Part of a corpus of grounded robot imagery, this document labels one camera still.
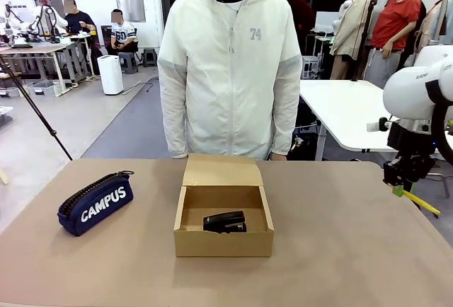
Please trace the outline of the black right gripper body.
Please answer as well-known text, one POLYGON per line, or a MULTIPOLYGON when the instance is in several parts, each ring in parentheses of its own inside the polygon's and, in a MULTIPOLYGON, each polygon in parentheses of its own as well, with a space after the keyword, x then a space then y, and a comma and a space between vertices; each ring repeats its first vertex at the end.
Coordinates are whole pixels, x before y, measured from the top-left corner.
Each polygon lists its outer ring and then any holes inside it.
POLYGON ((387 146, 397 151, 387 166, 434 166, 435 143, 430 134, 407 130, 397 122, 389 123, 387 146))

